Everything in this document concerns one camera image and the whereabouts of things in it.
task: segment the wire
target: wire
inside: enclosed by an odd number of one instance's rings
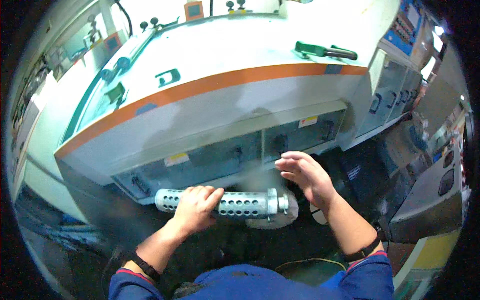
[[[281,267],[283,267],[283,266],[285,266],[285,265],[287,265],[287,264],[304,263],[304,262],[309,262],[309,261],[324,261],[324,262],[328,262],[328,263],[333,263],[333,264],[337,264],[337,265],[341,266],[344,271],[347,270],[347,268],[345,268],[345,266],[344,266],[343,264],[339,263],[339,262],[331,261],[331,260],[325,259],[325,258],[316,258],[316,257],[314,257],[314,258],[304,259],[304,260],[301,260],[301,261],[293,261],[293,262],[287,262],[287,263],[281,264],[281,265],[279,265],[278,267],[275,268],[275,272],[278,272],[278,271],[277,271],[278,269],[280,269]]]
[[[102,271],[102,276],[100,277],[100,286],[102,287],[102,292],[103,292],[103,296],[105,297],[105,299],[108,299],[108,294],[105,292],[105,286],[104,286],[104,281],[105,281],[105,273],[107,272],[107,270],[110,268],[111,264],[112,264],[112,261],[113,259],[117,259],[119,257],[121,253],[121,247],[120,246],[117,246],[115,248],[115,250],[112,252],[112,257],[110,257],[107,265],[105,266],[105,268],[103,269]]]
[[[133,28],[132,28],[132,21],[130,20],[130,16],[127,14],[127,12],[125,11],[125,9],[123,8],[123,6],[120,4],[120,1],[119,0],[115,0],[115,3],[119,6],[120,10],[123,12],[123,14],[125,15],[125,17],[127,18],[127,21],[128,21],[128,36],[131,37],[132,34],[133,34]]]

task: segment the orange stripe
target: orange stripe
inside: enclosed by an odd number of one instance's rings
[[[277,78],[323,75],[327,64],[297,63],[274,66],[249,68],[226,73],[220,73],[204,77],[198,80],[179,84],[171,88],[151,94],[143,99],[127,104],[109,115],[95,121],[90,126],[77,132],[67,140],[55,153],[58,158],[63,158],[75,149],[112,129],[113,127],[135,117],[137,109],[148,103],[156,104],[157,107],[173,103],[191,96],[215,91],[221,88],[246,84],[262,80]],[[341,75],[363,75],[367,71],[365,67],[344,65]]]

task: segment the knob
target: knob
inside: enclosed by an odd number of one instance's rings
[[[233,5],[234,5],[233,1],[227,1],[228,11],[232,11],[232,10],[233,10],[233,8],[232,8]]]
[[[239,10],[244,10],[245,8],[243,5],[245,4],[245,0],[237,0],[237,3],[240,5]]]
[[[140,28],[143,29],[145,31],[145,29],[148,27],[148,23],[143,21],[140,23]]]
[[[150,19],[150,23],[155,27],[155,25],[158,23],[158,19],[156,17],[153,17]]]

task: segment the hand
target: hand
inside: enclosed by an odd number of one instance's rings
[[[327,172],[310,155],[288,151],[275,162],[283,178],[298,184],[307,200],[316,207],[329,205],[338,195]]]
[[[172,218],[177,228],[186,235],[204,230],[215,223],[212,210],[223,197],[223,189],[212,186],[187,188]]]

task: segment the cabinet door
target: cabinet door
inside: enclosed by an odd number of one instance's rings
[[[303,151],[335,139],[344,113],[334,111],[265,129],[264,162],[286,151]]]
[[[410,91],[410,98],[407,99],[407,102],[405,103],[405,107],[403,108],[402,113],[406,113],[406,112],[412,110],[413,103],[415,102],[415,99],[417,99],[417,96],[420,93],[422,75],[419,74],[419,73],[415,73],[413,78],[414,79],[412,81],[412,89]]]
[[[357,137],[385,124],[391,110],[399,100],[405,72],[406,67],[395,61],[385,60],[377,88],[372,96],[372,105]]]
[[[402,89],[400,90],[400,96],[397,97],[397,101],[395,101],[392,113],[387,122],[399,117],[407,103],[413,103],[417,97],[418,92],[416,89],[419,85],[420,78],[418,74],[414,70],[408,70]]]
[[[142,199],[158,189],[180,189],[238,173],[261,161],[260,131],[166,157],[113,176],[132,198]]]

